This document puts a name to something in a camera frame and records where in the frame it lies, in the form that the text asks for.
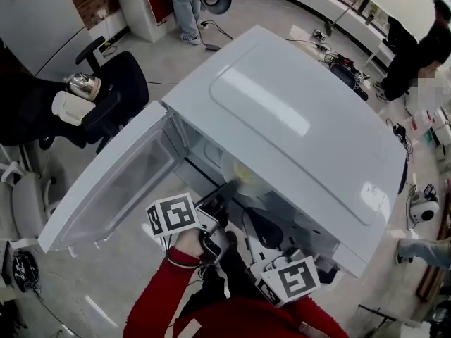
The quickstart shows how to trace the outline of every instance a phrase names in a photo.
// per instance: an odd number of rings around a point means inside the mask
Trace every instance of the floor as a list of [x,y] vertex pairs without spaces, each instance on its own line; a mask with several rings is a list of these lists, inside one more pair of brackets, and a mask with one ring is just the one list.
[[[317,17],[285,0],[233,0],[232,8],[224,15],[214,16],[214,20],[233,37],[254,25],[261,25],[284,38],[309,40],[314,28],[323,28],[323,22]],[[202,36],[205,42],[219,46],[225,46],[230,41],[212,26]],[[362,68],[367,55],[346,36],[334,31],[328,42],[333,50]],[[315,59],[323,57],[309,43],[292,44]],[[127,35],[118,43],[116,53],[125,50],[138,60],[148,81],[166,83],[181,81],[214,54],[205,51],[203,46],[189,46],[180,41],[176,32],[155,44]],[[408,117],[403,100],[398,99],[391,104],[379,101],[371,82],[381,76],[370,65],[363,71],[371,76],[364,84],[369,93],[367,104],[381,119],[389,118],[394,123],[401,123]],[[150,84],[151,100],[162,98],[170,89],[170,85]],[[65,139],[58,139],[50,154],[38,149],[35,151],[32,159],[36,169],[45,170],[45,175],[57,176],[53,194],[60,196],[94,158],[95,146],[80,150]],[[421,189],[428,183],[440,186],[433,144],[421,139],[414,145],[408,182],[412,181],[412,172],[416,173]],[[186,191],[189,189],[175,175],[167,177],[109,240],[99,244],[98,248],[93,244],[78,248],[77,258],[71,258],[68,251],[46,255],[39,248],[31,249],[40,268],[41,295],[46,306],[83,338],[121,337],[132,305],[163,258],[161,247],[147,234],[143,209],[164,194]],[[419,225],[414,233],[409,233],[406,230],[406,198],[407,188],[398,196],[385,236],[362,277],[356,279],[346,275],[333,291],[319,290],[312,294],[314,300],[342,325],[350,337],[360,337],[380,322],[379,318],[358,309],[360,303],[372,308],[381,307],[406,318],[418,315],[423,308],[414,292],[426,265],[414,261],[411,265],[396,266],[394,252],[397,238],[413,235],[433,239],[440,222],[439,219],[432,220]],[[183,301],[198,288],[199,283],[189,286]],[[29,327],[20,331],[21,337],[47,338],[61,329],[61,324],[33,294],[19,294],[17,302]]]

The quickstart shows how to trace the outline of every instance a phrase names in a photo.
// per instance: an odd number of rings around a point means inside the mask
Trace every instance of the person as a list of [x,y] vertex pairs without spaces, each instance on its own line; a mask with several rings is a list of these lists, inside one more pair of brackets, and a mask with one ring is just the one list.
[[180,38],[191,45],[200,45],[199,28],[207,29],[200,18],[200,0],[172,0],[175,21],[179,24],[182,34]]
[[409,90],[416,77],[428,77],[451,54],[451,10],[443,0],[433,0],[435,21],[428,34],[413,48],[401,51],[388,67],[387,77],[376,82],[376,96],[392,101]]
[[396,264],[411,263],[414,257],[422,258],[428,265],[451,269],[451,238],[438,241],[400,239],[397,245]]
[[[173,325],[174,337],[320,337],[345,338],[346,333],[311,298],[274,308],[254,286],[237,252],[237,239],[227,232],[231,247],[221,259],[224,279],[203,269],[202,289],[193,294]],[[124,338],[164,337],[203,251],[199,230],[179,234],[157,273],[128,316]]]

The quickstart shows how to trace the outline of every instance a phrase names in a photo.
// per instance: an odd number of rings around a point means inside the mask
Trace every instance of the black office chair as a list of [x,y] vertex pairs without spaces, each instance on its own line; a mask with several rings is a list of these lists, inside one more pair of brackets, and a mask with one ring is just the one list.
[[76,63],[87,60],[93,76],[101,80],[101,87],[92,109],[79,127],[63,122],[51,112],[57,92],[66,85],[37,79],[26,74],[0,76],[2,117],[0,144],[13,146],[39,139],[48,148],[54,137],[62,136],[80,148],[102,139],[97,153],[149,102],[149,91],[141,68],[131,53],[114,56],[103,66],[94,51],[105,42],[103,37],[93,41],[77,57]]

